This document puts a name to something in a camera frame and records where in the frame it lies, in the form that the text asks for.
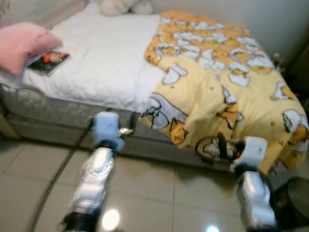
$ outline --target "book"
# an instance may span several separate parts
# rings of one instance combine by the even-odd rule
[[[40,75],[50,76],[59,65],[68,60],[68,53],[49,51],[40,56],[37,60],[28,65],[28,69]]]

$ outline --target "cartoon print blanket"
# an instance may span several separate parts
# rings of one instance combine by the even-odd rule
[[[164,12],[145,57],[167,74],[140,121],[178,147],[192,146],[202,157],[216,160],[220,132],[228,141],[266,139],[260,165],[264,173],[294,169],[304,160],[309,134],[305,112],[244,26]]]

